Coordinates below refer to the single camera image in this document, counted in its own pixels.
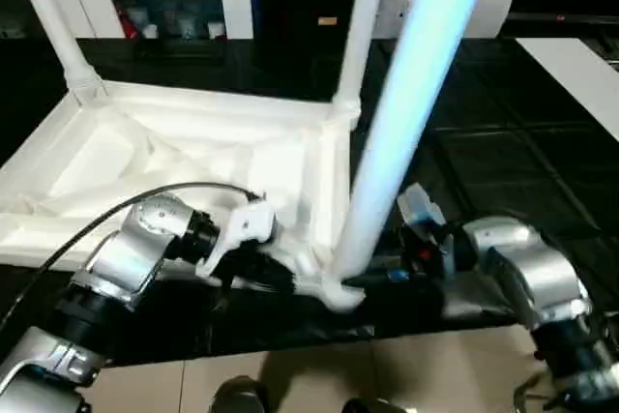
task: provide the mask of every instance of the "black cable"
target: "black cable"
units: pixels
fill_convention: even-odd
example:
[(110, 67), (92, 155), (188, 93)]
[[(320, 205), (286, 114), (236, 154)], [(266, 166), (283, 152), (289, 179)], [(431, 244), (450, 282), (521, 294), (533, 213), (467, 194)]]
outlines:
[(259, 195), (256, 195), (255, 193), (253, 193), (253, 192), (251, 192), (251, 191), (249, 191), (247, 189), (239, 188), (239, 187), (233, 186), (231, 184), (217, 183), (217, 182), (211, 182), (211, 181), (191, 181), (191, 182), (187, 182), (187, 183), (168, 184), (168, 185), (165, 185), (165, 186), (159, 186), (158, 188), (154, 188), (154, 189), (151, 189), (149, 191), (144, 191), (142, 193), (139, 193), (138, 195), (134, 195), (133, 197), (128, 198), (127, 200), (125, 200), (125, 201), (117, 204), (116, 206), (110, 208), (105, 213), (103, 213), (102, 215), (98, 216), (97, 218), (95, 218), (94, 220), (92, 220), (91, 222), (86, 224), (86, 226), (84, 226), (80, 231), (78, 231), (65, 244), (63, 244), (60, 247), (60, 249), (55, 251), (51, 255), (51, 257), (48, 258), (44, 262), (44, 264), (41, 265), (37, 269), (37, 271), (35, 271), (34, 276), (32, 277), (32, 279), (24, 286), (24, 288), (21, 290), (21, 292), (19, 292), (17, 297), (15, 297), (15, 299), (13, 301), (13, 304), (11, 305), (9, 310), (3, 316), (2, 321), (0, 322), (0, 334), (3, 334), (3, 332), (5, 331), (8, 323), (9, 323), (9, 321), (11, 320), (11, 318), (15, 314), (15, 311), (19, 307), (19, 304), (26, 297), (28, 292), (30, 292), (32, 290), (32, 288), (37, 284), (37, 282), (39, 281), (41, 276), (44, 273), (46, 273), (47, 271), (49, 271), (49, 269), (60, 259), (60, 257), (62, 257), (62, 255), (64, 255), (67, 251), (69, 251), (69, 249), (71, 247), (73, 247), (75, 244), (77, 244), (82, 238), (84, 238), (85, 236), (90, 234), (93, 230), (95, 230), (97, 227), (99, 227), (103, 222), (109, 220), (112, 216), (116, 215), (121, 210), (124, 210), (125, 208), (130, 207), (130, 206), (134, 205), (135, 203), (137, 203), (137, 202), (139, 202), (139, 201), (141, 201), (141, 200), (143, 200), (143, 199), (145, 199), (147, 197), (150, 197), (152, 195), (157, 195), (158, 193), (169, 192), (169, 191), (177, 191), (177, 190), (180, 190), (180, 189), (187, 189), (187, 188), (226, 189), (226, 190), (229, 190), (229, 191), (235, 191), (235, 192), (238, 192), (238, 193), (242, 193), (248, 199), (248, 201), (256, 200), (256, 199), (260, 198)]

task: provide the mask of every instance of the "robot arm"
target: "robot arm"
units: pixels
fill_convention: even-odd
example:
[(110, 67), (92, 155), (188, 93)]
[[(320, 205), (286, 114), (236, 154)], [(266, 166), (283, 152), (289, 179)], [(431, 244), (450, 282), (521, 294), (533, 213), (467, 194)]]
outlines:
[(483, 218), (462, 229), (480, 269), (531, 333), (552, 373), (556, 403), (575, 411), (616, 411), (600, 408), (616, 407), (619, 397), (617, 346), (566, 256), (515, 218)]
[(49, 321), (28, 329), (0, 365), (0, 413), (89, 411), (75, 388), (95, 381), (165, 258), (182, 257), (206, 278), (227, 251), (266, 242), (274, 229), (263, 200), (233, 210), (221, 230), (171, 194), (135, 204), (73, 275)]

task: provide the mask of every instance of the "black table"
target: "black table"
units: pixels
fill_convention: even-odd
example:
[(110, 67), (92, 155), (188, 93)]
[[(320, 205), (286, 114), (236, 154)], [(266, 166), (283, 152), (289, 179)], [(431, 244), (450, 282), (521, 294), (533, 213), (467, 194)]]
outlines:
[[(252, 93), (327, 103), (335, 92), (340, 44), (81, 43), (102, 77), (159, 85)], [(362, 91), (363, 115), (351, 135), (354, 173), (393, 52), (372, 44)], [(0, 43), (16, 57), (2, 70), (0, 121), (5, 161), (64, 94), (48, 44)], [(465, 41), (446, 79), (403, 188), (420, 182), (449, 220), (511, 210), (552, 233), (569, 253), (593, 298), (619, 310), (619, 233), (609, 205), (617, 197), (617, 142), (516, 42)], [(387, 227), (398, 224), (393, 213)], [(31, 270), (0, 266), (0, 310)], [(15, 320), (5, 345), (37, 321), (69, 274), (44, 277)], [(213, 289), (161, 282), (145, 299), (120, 347), (120, 365), (188, 359), (333, 340), (511, 324), (496, 287), (476, 273), (453, 282), (391, 284), (354, 313), (334, 315), (307, 297), (233, 291), (227, 312), (210, 313)], [(187, 319), (186, 314), (194, 315)]]

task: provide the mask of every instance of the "tiled floor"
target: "tiled floor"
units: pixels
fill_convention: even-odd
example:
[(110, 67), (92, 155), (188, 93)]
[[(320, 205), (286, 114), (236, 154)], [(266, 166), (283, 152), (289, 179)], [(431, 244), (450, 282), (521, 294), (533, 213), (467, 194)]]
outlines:
[(284, 413), (339, 413), (353, 397), (420, 413), (507, 413), (514, 388), (543, 369), (532, 354), (519, 327), (441, 333), (106, 369), (85, 396), (95, 413), (203, 413), (223, 381), (245, 374)]

